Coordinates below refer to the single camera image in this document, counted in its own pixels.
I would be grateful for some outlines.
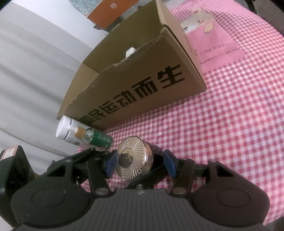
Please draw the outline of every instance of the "cartoon bear print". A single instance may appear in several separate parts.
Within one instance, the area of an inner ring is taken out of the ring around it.
[[[189,19],[184,21],[181,26],[187,34],[190,31],[204,25],[204,33],[208,34],[213,29],[212,20],[215,20],[212,14],[208,14],[201,8],[193,10]]]

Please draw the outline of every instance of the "blue speckled object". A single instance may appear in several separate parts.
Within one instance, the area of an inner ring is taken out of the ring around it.
[[[69,0],[73,7],[88,17],[103,0]]]

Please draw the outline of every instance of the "chinese character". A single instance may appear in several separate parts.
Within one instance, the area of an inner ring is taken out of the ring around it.
[[[152,80],[148,81],[150,79],[151,77],[148,77],[132,86],[132,88],[134,88],[140,98],[144,98],[145,96],[148,96],[149,94],[153,94],[154,92],[158,91],[154,82]]]
[[[88,115],[95,118],[96,120],[99,120],[99,119],[105,117],[105,115],[102,112],[100,112],[98,109],[94,109],[93,111],[88,113]]]
[[[131,94],[130,91],[122,91],[120,95],[117,95],[115,97],[113,97],[113,99],[117,99],[118,97],[122,96],[121,99],[117,100],[118,103],[120,103],[120,105],[122,107],[125,107],[133,102],[136,102],[137,100],[135,99],[135,97]]]
[[[176,79],[175,79],[175,77],[177,77],[178,75],[181,75],[181,74],[182,74],[182,72],[178,72],[178,73],[176,73],[176,74],[173,74],[173,70],[175,70],[175,69],[177,69],[177,68],[180,68],[180,65],[177,65],[177,66],[175,66],[175,67],[173,67],[173,68],[171,68],[170,66],[168,66],[168,67],[165,68],[166,71],[164,71],[164,72],[163,72],[163,71],[159,71],[159,72],[158,72],[158,79],[159,79],[159,80],[163,78],[163,75],[167,75],[167,76],[168,76],[168,78],[162,79],[162,80],[160,81],[161,83],[163,83],[163,82],[165,82],[165,81],[168,81],[168,80],[170,81],[170,84],[165,85],[165,86],[162,87],[163,89],[166,88],[166,87],[172,86],[172,85],[174,85],[174,84],[176,84],[176,83],[179,83],[179,82],[181,82],[181,81],[184,80],[184,78],[181,78],[181,79],[179,79],[179,80],[176,80]]]
[[[95,122],[95,120],[88,115],[83,116],[80,121],[84,124],[92,124],[93,122]]]
[[[113,112],[116,112],[120,108],[116,106],[115,104],[111,103],[110,101],[105,102],[102,106],[99,107],[100,109],[104,110],[106,113],[111,114]]]

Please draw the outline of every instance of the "tablecloth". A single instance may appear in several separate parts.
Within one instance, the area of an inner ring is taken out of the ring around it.
[[[207,91],[118,124],[106,133],[114,138],[114,147],[136,135],[170,149],[178,158],[196,163],[220,161],[267,193],[267,224],[284,215],[284,38],[233,0],[191,0],[171,11],[183,22],[197,7],[215,16],[245,51],[245,58],[205,73]],[[108,182],[112,190],[127,185],[115,175]],[[193,190],[202,183],[195,181]],[[167,177],[156,188],[171,185]],[[87,182],[82,186],[89,190]]]

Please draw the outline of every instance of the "green bottle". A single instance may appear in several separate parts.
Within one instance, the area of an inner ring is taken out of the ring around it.
[[[75,137],[82,142],[109,150],[113,145],[113,138],[94,128],[68,126],[68,130],[75,133]]]

